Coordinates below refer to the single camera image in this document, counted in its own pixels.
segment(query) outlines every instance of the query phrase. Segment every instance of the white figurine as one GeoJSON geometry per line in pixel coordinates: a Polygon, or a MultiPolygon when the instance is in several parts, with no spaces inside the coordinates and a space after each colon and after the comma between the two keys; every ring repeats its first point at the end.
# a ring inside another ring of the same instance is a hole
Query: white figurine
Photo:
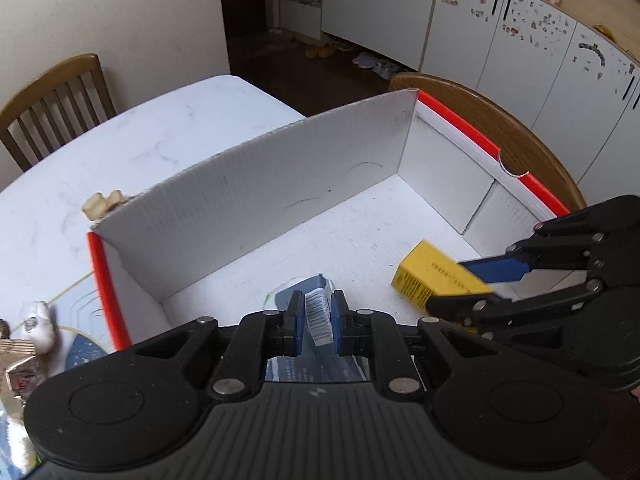
{"type": "Polygon", "coordinates": [[[34,301],[24,319],[25,336],[31,339],[36,354],[49,352],[56,342],[56,331],[51,322],[49,305],[44,301],[34,301]]]}

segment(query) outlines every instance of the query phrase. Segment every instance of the marble table surface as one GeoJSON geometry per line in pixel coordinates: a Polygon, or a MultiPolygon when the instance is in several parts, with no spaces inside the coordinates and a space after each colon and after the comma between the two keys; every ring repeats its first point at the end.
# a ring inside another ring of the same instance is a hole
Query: marble table surface
{"type": "Polygon", "coordinates": [[[0,317],[51,300],[91,271],[94,192],[134,195],[303,116],[233,76],[213,77],[128,110],[49,155],[0,192],[0,317]]]}

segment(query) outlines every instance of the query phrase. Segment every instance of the white cabinet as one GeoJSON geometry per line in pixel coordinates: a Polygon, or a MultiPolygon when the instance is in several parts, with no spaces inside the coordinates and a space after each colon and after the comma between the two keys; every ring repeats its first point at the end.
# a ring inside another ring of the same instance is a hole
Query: white cabinet
{"type": "Polygon", "coordinates": [[[420,66],[433,0],[322,0],[322,30],[420,66]]]}
{"type": "Polygon", "coordinates": [[[587,171],[631,100],[635,69],[616,47],[578,23],[532,128],[574,180],[587,171]]]}
{"type": "Polygon", "coordinates": [[[322,30],[359,43],[366,33],[366,10],[363,0],[322,0],[322,30]]]}
{"type": "Polygon", "coordinates": [[[420,72],[476,89],[503,0],[436,0],[420,72]]]}
{"type": "Polygon", "coordinates": [[[415,70],[420,67],[433,0],[372,0],[372,50],[415,70]]]}
{"type": "Polygon", "coordinates": [[[478,91],[529,128],[558,75],[576,21],[540,0],[505,0],[478,91]]]}
{"type": "Polygon", "coordinates": [[[304,4],[300,0],[280,0],[280,27],[321,39],[320,5],[304,4]]]}
{"type": "Polygon", "coordinates": [[[640,87],[627,99],[613,133],[579,183],[587,204],[622,194],[640,195],[640,87]]]}

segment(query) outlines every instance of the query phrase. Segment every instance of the wooden chair back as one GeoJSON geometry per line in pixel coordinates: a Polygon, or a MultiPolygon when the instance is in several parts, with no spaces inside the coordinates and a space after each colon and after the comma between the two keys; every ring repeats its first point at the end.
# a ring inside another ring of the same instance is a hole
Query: wooden chair back
{"type": "Polygon", "coordinates": [[[0,140],[21,170],[27,171],[115,115],[98,56],[84,54],[57,64],[7,103],[0,111],[0,140]],[[87,78],[92,85],[87,86],[87,78]],[[102,110],[97,112],[98,102],[102,110]]]}
{"type": "Polygon", "coordinates": [[[556,156],[524,124],[479,93],[436,76],[400,73],[388,91],[424,90],[500,147],[500,160],[512,174],[529,171],[558,199],[576,211],[586,207],[578,186],[556,156]]]}

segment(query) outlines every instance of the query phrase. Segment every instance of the cardboard box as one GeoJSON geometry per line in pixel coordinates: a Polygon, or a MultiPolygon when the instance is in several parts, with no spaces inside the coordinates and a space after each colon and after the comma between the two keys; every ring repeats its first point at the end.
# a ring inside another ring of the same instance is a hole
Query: cardboard box
{"type": "MultiPolygon", "coordinates": [[[[279,285],[320,273],[351,308],[415,324],[420,310],[390,282],[420,240],[469,260],[501,254],[564,213],[531,175],[507,174],[472,126],[404,90],[204,160],[108,213],[89,238],[122,348],[197,316],[236,324],[279,285]]],[[[545,292],[565,276],[530,288],[545,292]]]]}
{"type": "Polygon", "coordinates": [[[465,267],[422,240],[398,265],[394,288],[413,305],[428,308],[431,296],[485,294],[492,288],[465,267]]]}

